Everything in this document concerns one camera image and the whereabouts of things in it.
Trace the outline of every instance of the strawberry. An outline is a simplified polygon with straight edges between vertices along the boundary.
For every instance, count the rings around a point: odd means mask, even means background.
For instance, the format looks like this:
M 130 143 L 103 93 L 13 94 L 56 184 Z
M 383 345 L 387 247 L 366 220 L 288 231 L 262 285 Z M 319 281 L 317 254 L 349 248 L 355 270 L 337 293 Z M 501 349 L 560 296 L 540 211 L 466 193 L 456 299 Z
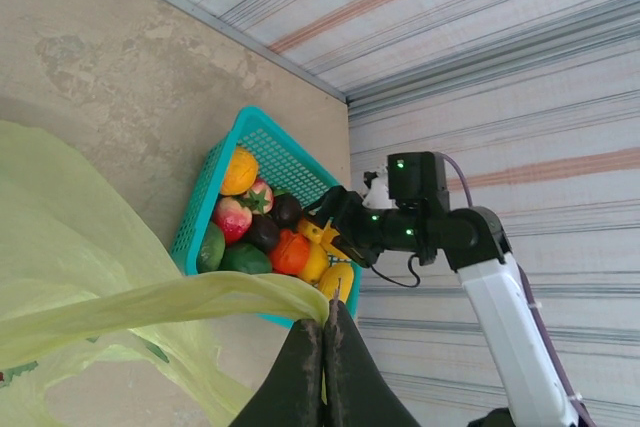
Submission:
M 213 222 L 220 227 L 226 245 L 232 244 L 249 230 L 251 209 L 233 197 L 223 197 L 213 211 Z
M 254 214 L 266 214 L 273 207 L 273 191 L 264 180 L 256 179 L 247 193 L 242 196 L 242 202 Z

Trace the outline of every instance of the concrete floor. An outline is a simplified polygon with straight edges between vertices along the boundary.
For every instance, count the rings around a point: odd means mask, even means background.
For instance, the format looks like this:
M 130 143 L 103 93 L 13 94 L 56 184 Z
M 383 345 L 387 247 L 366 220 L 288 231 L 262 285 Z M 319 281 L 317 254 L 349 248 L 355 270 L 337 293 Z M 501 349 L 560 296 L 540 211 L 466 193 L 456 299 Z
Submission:
M 80 150 L 165 245 L 247 104 L 349 181 L 344 105 L 159 0 L 0 0 L 0 12 L 0 118 Z M 225 369 L 257 387 L 286 332 L 255 317 L 212 326 Z M 68 425 L 208 425 L 146 364 L 94 365 L 49 400 Z

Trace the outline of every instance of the yellow plastic bag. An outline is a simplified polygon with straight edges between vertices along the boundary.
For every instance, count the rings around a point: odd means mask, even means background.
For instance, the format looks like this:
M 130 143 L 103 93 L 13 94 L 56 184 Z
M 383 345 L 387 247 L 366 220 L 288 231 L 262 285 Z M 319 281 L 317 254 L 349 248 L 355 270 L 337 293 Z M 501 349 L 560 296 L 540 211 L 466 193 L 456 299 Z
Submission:
M 146 359 L 227 425 L 251 392 L 217 367 L 205 322 L 270 313 L 324 322 L 316 289 L 274 274 L 184 278 L 162 244 L 76 151 L 0 121 L 0 418 L 60 425 L 46 390 L 98 360 Z

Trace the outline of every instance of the corrugated metal wall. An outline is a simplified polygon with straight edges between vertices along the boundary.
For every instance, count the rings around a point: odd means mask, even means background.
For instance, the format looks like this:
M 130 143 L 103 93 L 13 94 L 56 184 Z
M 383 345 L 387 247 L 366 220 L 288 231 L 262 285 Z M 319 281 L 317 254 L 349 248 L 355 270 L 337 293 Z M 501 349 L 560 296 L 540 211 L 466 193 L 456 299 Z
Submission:
M 595 420 L 640 425 L 640 0 L 186 1 L 346 95 L 354 186 L 392 152 L 452 155 Z M 503 389 L 443 259 L 423 276 L 367 276 L 360 327 L 424 425 L 464 425 Z

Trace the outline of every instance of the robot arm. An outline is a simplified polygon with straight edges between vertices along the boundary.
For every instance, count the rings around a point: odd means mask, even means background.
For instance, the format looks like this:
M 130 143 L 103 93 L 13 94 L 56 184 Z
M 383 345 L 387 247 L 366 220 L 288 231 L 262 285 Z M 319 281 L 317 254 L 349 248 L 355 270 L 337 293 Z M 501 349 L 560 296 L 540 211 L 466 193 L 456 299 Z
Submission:
M 307 219 L 319 228 L 331 221 L 340 234 L 334 246 L 365 268 L 384 250 L 411 252 L 420 265 L 432 263 L 442 250 L 478 317 L 515 425 L 595 425 L 554 357 L 495 213 L 484 207 L 450 209 L 441 154 L 389 156 L 388 176 L 397 209 L 366 208 L 357 193 L 336 186 L 307 207 Z

